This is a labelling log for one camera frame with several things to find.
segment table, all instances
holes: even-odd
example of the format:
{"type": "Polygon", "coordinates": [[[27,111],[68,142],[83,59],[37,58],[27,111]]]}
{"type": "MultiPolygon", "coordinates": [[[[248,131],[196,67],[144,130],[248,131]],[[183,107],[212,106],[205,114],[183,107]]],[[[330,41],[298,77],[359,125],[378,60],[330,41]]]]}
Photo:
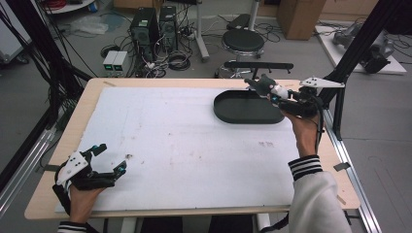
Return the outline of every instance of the table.
{"type": "MultiPolygon", "coordinates": [[[[299,81],[279,81],[283,86],[290,89],[298,89],[299,81]]],[[[93,79],[88,82],[85,92],[73,113],[61,139],[49,162],[50,165],[60,165],[76,150],[86,129],[88,120],[93,113],[100,92],[104,87],[136,86],[136,87],[223,87],[223,88],[245,88],[242,80],[215,80],[215,79],[93,79]]],[[[324,134],[320,144],[319,155],[323,168],[336,178],[338,182],[338,199],[342,209],[353,210],[360,205],[357,194],[348,178],[345,170],[336,172],[333,166],[340,163],[333,144],[327,134],[324,134]]],[[[41,178],[33,196],[25,211],[28,219],[56,219],[67,218],[66,214],[55,213],[54,208],[58,203],[52,192],[54,172],[45,172],[41,178]]],[[[97,212],[92,217],[116,217],[116,216],[184,216],[184,215],[214,215],[214,214],[257,214],[285,212],[287,208],[273,207],[249,207],[249,208],[216,208],[216,209],[190,209],[190,210],[145,210],[128,212],[97,212]]]]}

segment metal rail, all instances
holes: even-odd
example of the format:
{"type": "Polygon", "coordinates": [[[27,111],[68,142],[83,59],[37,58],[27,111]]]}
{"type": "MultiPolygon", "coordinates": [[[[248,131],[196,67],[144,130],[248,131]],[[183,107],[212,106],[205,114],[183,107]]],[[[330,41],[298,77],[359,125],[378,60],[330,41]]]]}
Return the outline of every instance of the metal rail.
{"type": "Polygon", "coordinates": [[[32,174],[43,153],[48,149],[52,139],[55,136],[55,131],[55,127],[50,130],[43,131],[29,154],[27,154],[21,165],[17,168],[10,181],[3,189],[3,192],[1,192],[0,219],[9,209],[10,205],[27,181],[28,177],[32,174]]]}
{"type": "MultiPolygon", "coordinates": [[[[339,139],[336,137],[336,134],[333,132],[332,114],[330,113],[329,110],[324,110],[324,116],[325,116],[325,123],[326,123],[326,132],[329,135],[329,138],[331,139],[333,146],[336,149],[337,155],[339,156],[342,162],[348,162],[349,164],[352,165],[351,158],[348,152],[346,151],[343,141],[339,141],[339,139]]],[[[367,200],[366,194],[364,193],[364,190],[361,186],[361,181],[358,178],[358,174],[355,171],[354,166],[351,166],[350,168],[348,168],[346,172],[348,173],[348,177],[352,182],[352,186],[354,187],[355,192],[360,198],[359,212],[360,212],[360,217],[361,217],[361,220],[363,222],[363,225],[366,231],[368,233],[382,232],[381,227],[379,226],[378,220],[376,219],[375,214],[373,214],[372,207],[370,206],[369,201],[367,200]]]]}

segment human hand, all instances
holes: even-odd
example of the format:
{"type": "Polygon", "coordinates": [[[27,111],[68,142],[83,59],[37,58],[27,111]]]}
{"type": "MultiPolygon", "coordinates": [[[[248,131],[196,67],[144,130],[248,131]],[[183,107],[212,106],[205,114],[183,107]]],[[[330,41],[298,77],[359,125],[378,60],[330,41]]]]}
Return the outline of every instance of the human hand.
{"type": "Polygon", "coordinates": [[[78,190],[74,185],[70,185],[70,221],[77,223],[86,223],[90,218],[91,209],[97,196],[105,188],[96,188],[93,190],[78,190]]]}
{"type": "Polygon", "coordinates": [[[315,145],[317,142],[318,116],[313,118],[301,118],[281,111],[282,114],[292,122],[294,137],[299,156],[316,154],[315,145]]]}

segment human arm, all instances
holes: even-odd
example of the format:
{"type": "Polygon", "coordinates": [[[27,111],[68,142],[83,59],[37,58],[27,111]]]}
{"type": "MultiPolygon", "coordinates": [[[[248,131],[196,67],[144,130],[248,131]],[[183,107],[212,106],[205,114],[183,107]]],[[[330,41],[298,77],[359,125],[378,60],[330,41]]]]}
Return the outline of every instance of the human arm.
{"type": "Polygon", "coordinates": [[[86,222],[90,218],[91,209],[104,189],[78,190],[74,185],[70,185],[70,218],[69,221],[60,222],[57,232],[86,232],[86,222]]]}
{"type": "Polygon", "coordinates": [[[337,200],[336,180],[323,171],[315,153],[317,118],[283,114],[292,122],[300,157],[289,163],[294,180],[290,232],[351,232],[337,200]]]}

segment cardboard box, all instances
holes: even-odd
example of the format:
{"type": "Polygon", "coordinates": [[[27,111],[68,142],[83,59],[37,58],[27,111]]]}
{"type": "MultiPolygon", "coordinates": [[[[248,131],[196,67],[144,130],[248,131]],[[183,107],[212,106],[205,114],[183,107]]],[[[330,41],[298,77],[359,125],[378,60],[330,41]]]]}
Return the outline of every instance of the cardboard box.
{"type": "Polygon", "coordinates": [[[282,0],[277,20],[286,39],[309,40],[326,0],[282,0]]]}
{"type": "Polygon", "coordinates": [[[138,9],[141,7],[153,7],[158,11],[162,4],[163,0],[114,0],[115,8],[138,9]]]}
{"type": "Polygon", "coordinates": [[[279,5],[268,5],[263,1],[260,1],[257,8],[257,15],[259,17],[275,17],[278,11],[279,5]]]}

